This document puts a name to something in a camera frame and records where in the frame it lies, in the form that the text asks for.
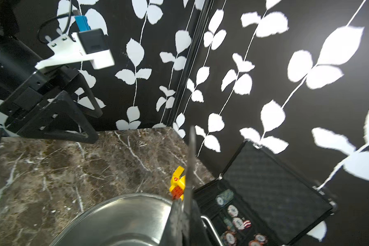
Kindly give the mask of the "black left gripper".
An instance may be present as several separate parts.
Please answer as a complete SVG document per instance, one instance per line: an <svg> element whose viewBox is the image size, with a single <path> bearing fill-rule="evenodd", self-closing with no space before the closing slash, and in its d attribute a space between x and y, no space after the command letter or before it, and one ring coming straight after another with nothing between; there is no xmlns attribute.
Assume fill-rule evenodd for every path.
<svg viewBox="0 0 369 246"><path fill-rule="evenodd" d="M88 117L103 112L85 77L66 65L37 69L42 59L12 32L0 31L0 125L25 138L97 142Z"/></svg>

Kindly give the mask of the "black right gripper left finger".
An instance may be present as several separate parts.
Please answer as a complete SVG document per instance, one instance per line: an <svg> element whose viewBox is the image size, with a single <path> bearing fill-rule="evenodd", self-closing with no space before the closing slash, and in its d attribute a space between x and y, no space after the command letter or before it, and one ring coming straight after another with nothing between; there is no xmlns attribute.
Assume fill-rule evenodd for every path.
<svg viewBox="0 0 369 246"><path fill-rule="evenodd" d="M183 207L182 201L175 200L172 203L161 240L160 246L182 246L183 245Z"/></svg>

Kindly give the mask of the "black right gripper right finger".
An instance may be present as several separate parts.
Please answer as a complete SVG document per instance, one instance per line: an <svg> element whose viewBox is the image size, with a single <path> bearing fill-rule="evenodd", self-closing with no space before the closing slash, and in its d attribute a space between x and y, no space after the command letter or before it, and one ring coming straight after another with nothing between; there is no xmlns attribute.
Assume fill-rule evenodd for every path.
<svg viewBox="0 0 369 246"><path fill-rule="evenodd" d="M199 207L194 199L190 209L188 242L189 246L212 245L204 227Z"/></svg>

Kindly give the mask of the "long metal spoon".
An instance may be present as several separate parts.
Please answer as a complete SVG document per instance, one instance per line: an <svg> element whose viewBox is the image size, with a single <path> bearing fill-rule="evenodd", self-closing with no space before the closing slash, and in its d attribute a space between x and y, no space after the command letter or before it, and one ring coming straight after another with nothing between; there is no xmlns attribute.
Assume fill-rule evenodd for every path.
<svg viewBox="0 0 369 246"><path fill-rule="evenodd" d="M188 145L188 161L186 171L186 188L183 199L183 242L184 246L190 245L190 221L192 217L192 196L193 196L193 183L194 183L194 167L195 167L195 149L196 149L196 133L195 127L190 127L189 132L189 145Z"/></svg>

